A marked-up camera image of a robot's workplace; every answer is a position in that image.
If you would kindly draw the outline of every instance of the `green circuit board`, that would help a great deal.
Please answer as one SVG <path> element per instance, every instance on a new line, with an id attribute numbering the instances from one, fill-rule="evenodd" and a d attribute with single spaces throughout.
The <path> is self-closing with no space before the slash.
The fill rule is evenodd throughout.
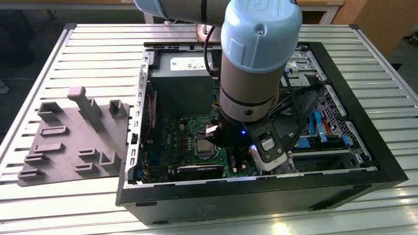
<path id="1" fill-rule="evenodd" d="M 148 161 L 154 157 L 159 158 L 159 165 L 150 168 L 155 183 L 167 181 L 167 168 L 176 165 L 222 165 L 223 178 L 256 175 L 254 161 L 244 161 L 242 166 L 228 165 L 227 150 L 214 146 L 214 155 L 203 160 L 195 156 L 195 137 L 204 135 L 204 126 L 216 121 L 218 117 L 195 116 L 183 118 L 168 118 L 163 120 L 162 127 L 162 149 L 159 156 L 148 154 Z M 243 158 L 250 158 L 247 150 L 243 151 Z"/>

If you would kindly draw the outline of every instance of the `metal frame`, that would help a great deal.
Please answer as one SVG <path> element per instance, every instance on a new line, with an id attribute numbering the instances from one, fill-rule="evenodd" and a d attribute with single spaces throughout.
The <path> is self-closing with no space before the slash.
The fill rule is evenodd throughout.
<path id="1" fill-rule="evenodd" d="M 21 132 L 21 124 L 23 124 L 24 120 L 27 119 L 25 115 L 29 111 L 29 106 L 33 103 L 36 96 L 39 95 L 37 92 L 44 87 L 43 86 L 44 81 L 47 79 L 49 79 L 47 77 L 48 70 L 51 69 L 52 64 L 56 63 L 55 58 L 61 53 L 61 50 L 65 46 L 65 42 L 68 41 L 69 36 L 71 36 L 71 32 L 72 32 L 72 30 L 64 29 L 63 33 L 60 34 L 59 42 L 56 43 L 55 47 L 52 48 L 51 55 L 49 55 L 47 62 L 45 62 L 45 66 L 44 66 L 43 70 L 40 71 L 40 74 L 39 74 L 37 79 L 33 83 L 33 86 L 32 86 L 32 89 L 29 91 L 25 102 L 21 105 L 21 108 L 20 108 L 20 111 L 16 115 L 15 121 L 9 127 L 9 131 L 7 132 L 7 135 L 5 135 L 4 140 L 1 142 L 1 145 L 0 145 L 0 163 L 7 162 L 5 154 L 7 154 L 8 148 L 12 144 L 12 140 L 13 140 L 15 136 L 17 136 L 19 131 Z M 3 174 L 4 168 L 5 168 L 5 164 L 0 164 L 0 175 Z"/>
<path id="2" fill-rule="evenodd" d="M 49 4 L 49 3 L 1 3 L 1 9 L 21 10 L 138 10 L 135 4 Z"/>
<path id="3" fill-rule="evenodd" d="M 122 98 L 131 105 L 135 89 L 131 79 L 139 73 L 143 41 L 191 41 L 196 38 L 192 26 L 175 24 L 80 24 L 71 39 L 57 44 L 60 53 L 55 66 L 44 69 L 47 75 L 60 79 L 44 79 L 43 88 L 33 94 L 37 107 L 40 97 L 56 97 L 61 87 L 86 84 L 91 96 L 106 99 Z M 0 163 L 0 233 L 32 232 L 43 235 L 98 234 L 118 232 L 206 233 L 222 234 L 414 234 L 418 228 L 418 108 L 415 99 L 405 93 L 393 98 L 386 93 L 401 88 L 402 78 L 387 72 L 386 59 L 375 56 L 377 51 L 363 42 L 358 31 L 347 25 L 303 25 L 299 41 L 325 44 L 330 56 L 359 99 L 379 133 L 406 171 L 409 181 L 397 187 L 375 191 L 351 203 L 325 211 L 295 212 L 276 215 L 240 217 L 204 222 L 147 227 L 123 208 L 115 206 L 118 178 L 86 180 L 21 188 L 16 175 L 21 169 L 24 152 L 15 147 L 28 147 L 37 129 L 35 111 L 23 110 L 9 129 L 12 138 L 3 143 Z M 64 76 L 56 69 L 68 70 Z M 81 72 L 95 77 L 79 79 Z M 381 91 L 373 99 L 365 92 Z"/>
<path id="4" fill-rule="evenodd" d="M 413 91 L 410 85 L 406 83 L 406 81 L 402 79 L 401 75 L 398 74 L 397 70 L 390 65 L 389 61 L 385 59 L 385 56 L 377 49 L 377 47 L 373 45 L 371 41 L 369 40 L 366 34 L 361 29 L 354 30 L 354 33 L 358 35 L 361 40 L 365 42 L 365 45 L 367 46 L 369 50 L 371 51 L 373 55 L 378 58 L 381 64 L 383 65 L 386 72 L 397 78 L 398 84 L 401 88 L 407 92 L 409 98 L 414 101 L 417 107 L 418 107 L 418 94 Z"/>
<path id="5" fill-rule="evenodd" d="M 310 43 L 313 45 L 315 45 L 315 49 L 318 50 L 318 43 Z M 158 184 L 134 184 L 132 182 L 130 182 L 128 178 L 130 178 L 130 172 L 134 170 L 134 167 L 136 166 L 138 164 L 138 158 L 139 158 L 139 152 L 140 152 L 140 143 L 135 143 L 132 144 L 131 143 L 131 138 L 132 138 L 132 135 L 138 135 L 140 136 L 140 127 L 142 127 L 142 113 L 143 113 L 143 105 L 144 104 L 144 99 L 146 99 L 146 90 L 147 90 L 147 82 L 148 82 L 148 67 L 150 67 L 150 63 L 154 61 L 154 56 L 156 54 L 156 52 L 159 51 L 158 54 L 160 53 L 172 53 L 172 51 L 175 50 L 179 50 L 179 51 L 203 51 L 203 43 L 194 43 L 194 42 L 184 42 L 184 43 L 170 43 L 167 44 L 166 42 L 160 42 L 160 43 L 146 43 L 144 44 L 144 47 L 147 48 L 146 51 L 143 52 L 143 63 L 142 63 L 142 66 L 140 66 L 140 81 L 139 81 L 139 88 L 138 88 L 138 95 L 136 95 L 136 98 L 138 98 L 138 103 L 135 105 L 135 116 L 134 116 L 134 126 L 130 128 L 130 132 L 128 132 L 128 151 L 127 151 L 127 161 L 126 161 L 126 164 L 124 164 L 124 167 L 120 168 L 120 172 L 122 170 L 124 170 L 124 181 L 123 181 L 123 188 L 124 189 L 128 189 L 128 188 L 150 188 L 150 187 L 154 187 L 155 185 L 172 185 L 174 183 L 158 183 Z M 210 48 L 208 50 L 218 50 L 220 51 L 222 50 L 222 46 L 219 43 L 211 43 L 210 44 Z M 311 51 L 307 51 L 306 52 L 307 54 L 307 57 L 310 58 L 311 60 L 311 63 L 313 63 L 313 66 L 315 67 L 315 70 L 317 72 L 321 74 L 321 80 L 322 81 L 326 81 L 327 80 L 327 77 L 326 75 L 323 74 L 323 70 L 322 70 L 322 67 L 321 65 L 318 64 L 318 61 L 317 61 L 317 58 L 313 54 Z M 335 91 L 331 87 L 331 85 L 326 85 L 326 89 L 327 89 L 327 92 L 329 92 L 329 95 L 335 103 L 335 106 L 337 106 L 337 109 L 338 109 L 338 112 L 341 113 L 341 116 L 346 117 L 347 116 L 347 113 L 346 111 L 343 110 L 343 106 L 342 106 L 342 103 L 341 101 L 338 100 L 338 97 L 335 95 Z M 365 146 L 365 143 L 358 135 L 358 132 L 353 126 L 353 123 L 350 121 L 346 121 L 345 122 L 345 125 L 347 125 L 353 135 L 355 136 L 355 139 L 357 139 L 357 142 L 359 143 L 359 146 L 362 148 L 362 151 L 365 153 L 366 156 L 370 157 L 370 153 L 366 149 L 366 146 Z M 354 171 L 355 169 L 349 169 L 349 170 L 335 170 L 334 173 L 347 173 L 350 171 Z M 371 171 L 371 170 L 377 170 L 377 167 L 369 167 L 369 168 L 362 168 L 359 170 L 367 170 L 367 171 Z M 275 177 L 278 178 L 283 178 L 283 177 L 294 177 L 294 176 L 303 176 L 305 174 L 309 175 L 314 172 L 307 172 L 307 173 L 298 173 L 298 174 L 284 174 L 284 175 L 275 175 Z M 246 181 L 246 180 L 256 180 L 258 178 L 263 178 L 263 176 L 256 176 L 256 177 L 240 177 L 239 179 L 236 178 L 228 178 L 228 179 L 223 179 L 224 181 L 227 182 L 235 182 L 235 181 Z M 176 186 L 178 185 L 191 185 L 191 184 L 204 184 L 206 182 L 214 182 L 214 181 L 218 181 L 219 179 L 215 179 L 215 180 L 202 180 L 202 181 L 187 181 L 187 182 L 175 182 Z"/>

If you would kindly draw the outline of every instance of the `open computer tower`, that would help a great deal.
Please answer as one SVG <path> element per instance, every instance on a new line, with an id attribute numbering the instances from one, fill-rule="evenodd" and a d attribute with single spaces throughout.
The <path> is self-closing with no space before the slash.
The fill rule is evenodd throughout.
<path id="1" fill-rule="evenodd" d="M 210 44 L 212 68 L 220 59 L 220 44 Z M 286 162 L 263 172 L 251 149 L 204 140 L 219 81 L 204 69 L 203 44 L 146 44 L 116 198 L 143 223 L 335 208 L 407 180 L 323 45 L 299 42 L 287 69 L 291 89 L 278 78 L 268 116 L 279 136 L 295 131 L 291 90 L 306 123 Z"/>

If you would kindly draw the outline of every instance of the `wire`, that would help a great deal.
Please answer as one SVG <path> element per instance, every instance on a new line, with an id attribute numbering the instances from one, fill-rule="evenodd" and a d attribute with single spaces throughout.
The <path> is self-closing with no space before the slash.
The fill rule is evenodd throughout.
<path id="1" fill-rule="evenodd" d="M 325 126 L 325 130 L 327 132 L 327 135 L 333 135 L 331 128 L 329 127 L 329 124 L 326 121 L 322 120 L 322 125 Z"/>
<path id="2" fill-rule="evenodd" d="M 309 91 L 314 91 L 314 90 L 318 90 L 318 89 L 322 89 L 323 88 L 323 85 L 314 85 L 314 86 L 310 86 L 310 87 L 303 87 L 303 88 L 299 88 L 295 92 L 295 95 L 301 95 L 303 94 L 305 92 L 309 92 Z M 268 117 L 271 117 L 275 113 L 280 113 L 283 112 L 286 109 L 288 109 L 288 104 L 286 104 L 284 106 L 280 107 L 280 105 L 283 103 L 286 103 L 288 100 L 290 100 L 291 96 L 288 95 L 283 100 L 280 100 L 280 102 L 278 103 L 278 105 L 270 109 L 270 112 L 268 112 Z M 307 115 L 310 115 L 311 111 L 306 110 L 307 112 L 303 114 L 303 117 L 302 119 L 306 119 L 307 118 Z"/>
<path id="3" fill-rule="evenodd" d="M 297 130 L 297 134 L 295 134 L 295 139 L 298 140 L 299 137 L 301 137 L 301 134 L 302 134 L 302 126 L 303 126 L 303 120 L 302 120 L 302 111 L 298 107 L 298 104 L 297 104 L 297 97 L 295 97 L 295 93 L 294 93 L 294 90 L 293 90 L 293 85 L 290 83 L 290 80 L 288 80 L 288 76 L 286 73 L 283 73 L 283 77 L 284 77 L 284 80 L 286 80 L 286 83 L 287 83 L 287 89 L 288 89 L 288 93 L 290 93 L 290 96 L 291 96 L 291 99 L 293 99 L 293 103 L 294 103 L 294 107 L 295 107 L 295 111 L 297 111 L 297 116 L 298 116 L 298 130 Z"/>
<path id="4" fill-rule="evenodd" d="M 152 129 L 152 110 L 151 110 L 151 95 L 150 94 L 148 94 L 148 112 L 150 112 L 150 128 L 148 128 L 148 132 L 147 132 L 143 143 L 146 143 L 148 136 L 150 136 L 151 129 Z"/>
<path id="5" fill-rule="evenodd" d="M 325 122 L 323 122 L 323 121 L 321 122 L 321 125 L 322 125 L 322 127 L 323 127 L 323 129 L 325 129 L 325 133 L 326 133 L 326 135 L 329 135 L 327 125 L 325 124 Z"/>
<path id="6" fill-rule="evenodd" d="M 218 157 L 218 155 L 219 155 L 219 150 L 216 150 L 216 146 L 215 146 L 215 151 L 216 151 L 216 155 L 215 155 L 215 157 L 214 157 L 214 159 Z"/>
<path id="7" fill-rule="evenodd" d="M 278 103 L 279 103 L 279 86 L 276 86 L 276 89 L 275 89 L 275 94 L 274 94 L 274 99 L 272 99 L 272 102 L 271 102 L 271 108 L 274 108 Z"/>
<path id="8" fill-rule="evenodd" d="M 208 34 L 207 34 L 207 38 L 204 39 L 204 45 L 203 45 L 203 59 L 204 59 L 204 67 L 207 68 L 208 74 L 212 77 L 219 77 L 218 72 L 215 72 L 214 70 L 210 69 L 210 63 L 208 63 L 208 42 L 210 42 L 210 37 L 211 34 L 215 31 L 215 26 L 212 26 L 208 30 Z"/>

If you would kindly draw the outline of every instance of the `gray foam insert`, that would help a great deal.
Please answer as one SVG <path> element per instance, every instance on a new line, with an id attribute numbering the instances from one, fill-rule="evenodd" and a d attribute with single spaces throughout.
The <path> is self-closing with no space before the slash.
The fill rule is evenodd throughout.
<path id="1" fill-rule="evenodd" d="M 80 108 L 60 108 L 55 102 L 43 103 L 43 120 L 17 185 L 119 176 L 120 156 L 127 151 L 128 110 L 128 104 L 119 100 L 91 110 L 84 107 L 84 112 Z M 99 132 L 83 118 L 81 113 L 90 111 L 96 115 L 95 122 L 103 124 Z"/>

